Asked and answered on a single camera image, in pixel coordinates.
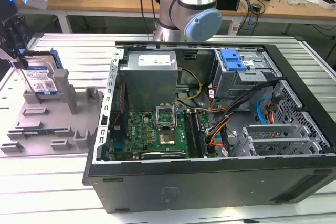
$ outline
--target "motherboard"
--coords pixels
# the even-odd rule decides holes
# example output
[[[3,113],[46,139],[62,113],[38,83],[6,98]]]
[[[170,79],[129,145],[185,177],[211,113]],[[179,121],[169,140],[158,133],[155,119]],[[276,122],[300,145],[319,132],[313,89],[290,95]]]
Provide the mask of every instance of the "motherboard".
[[[205,132],[209,127],[206,112],[157,111],[129,112],[127,137],[112,142],[112,160],[204,157]]]

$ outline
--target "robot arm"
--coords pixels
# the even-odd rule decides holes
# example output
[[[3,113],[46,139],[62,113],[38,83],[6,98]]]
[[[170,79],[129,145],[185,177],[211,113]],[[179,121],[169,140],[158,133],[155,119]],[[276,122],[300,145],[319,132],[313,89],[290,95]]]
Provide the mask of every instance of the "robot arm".
[[[217,0],[160,0],[160,23],[155,41],[206,41],[215,35],[222,15]]]

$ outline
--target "ram slot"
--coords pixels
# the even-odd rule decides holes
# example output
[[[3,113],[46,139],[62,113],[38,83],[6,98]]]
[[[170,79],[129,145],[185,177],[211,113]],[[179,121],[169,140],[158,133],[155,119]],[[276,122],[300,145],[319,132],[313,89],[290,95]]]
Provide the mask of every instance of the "ram slot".
[[[197,126],[194,125],[194,120],[192,119],[191,115],[187,112],[184,112],[183,118],[184,118],[185,135],[187,138],[189,158],[203,157],[202,150],[199,146],[199,141],[197,140],[197,132],[195,131]]]
[[[198,114],[197,113],[192,113],[191,115],[192,120],[193,120],[193,125],[195,126],[195,132],[196,132],[196,137],[197,140],[200,144],[200,148],[202,150],[202,156],[206,155],[206,147],[205,147],[205,142],[204,142],[204,137],[203,137],[203,133],[202,133],[202,128],[201,128],[201,124],[199,123],[199,118],[198,118]]]

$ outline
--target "floor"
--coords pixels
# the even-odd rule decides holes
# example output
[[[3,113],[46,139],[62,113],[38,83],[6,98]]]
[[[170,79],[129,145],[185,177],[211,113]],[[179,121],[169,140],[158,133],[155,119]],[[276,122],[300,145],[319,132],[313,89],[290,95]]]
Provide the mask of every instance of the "floor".
[[[49,15],[26,15],[28,25],[34,32],[60,33],[56,17]],[[145,26],[141,18],[128,17],[80,17],[71,16],[70,22],[74,33],[118,33],[118,34],[145,34]],[[153,19],[146,19],[149,32],[155,30]],[[330,29],[332,26],[321,26]],[[285,36],[282,34],[284,24],[282,23],[260,23],[255,31],[255,36]],[[218,34],[225,35],[229,29],[229,22],[223,22]],[[336,28],[332,30],[320,29],[325,35],[318,32],[312,25],[293,24],[289,30],[288,36],[301,36],[314,48],[314,50],[322,57],[326,58],[331,48],[335,45],[336,40],[332,36],[336,36]],[[246,30],[241,30],[239,35],[247,35]],[[328,59],[331,66],[336,64],[336,50],[333,51]]]

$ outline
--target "aluminum workbench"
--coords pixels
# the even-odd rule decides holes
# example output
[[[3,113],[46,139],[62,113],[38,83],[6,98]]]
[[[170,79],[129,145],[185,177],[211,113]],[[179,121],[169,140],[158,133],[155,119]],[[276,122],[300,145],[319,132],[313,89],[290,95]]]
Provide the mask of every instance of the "aluminum workbench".
[[[114,41],[146,35],[45,34],[32,50],[58,51],[76,90],[104,90]],[[336,73],[304,41],[293,37],[216,36],[211,41],[275,44],[336,121]],[[0,82],[0,142],[24,103],[23,81],[11,69]],[[82,185],[86,154],[0,159],[0,223],[335,223],[336,182],[299,204],[107,214],[94,189]]]

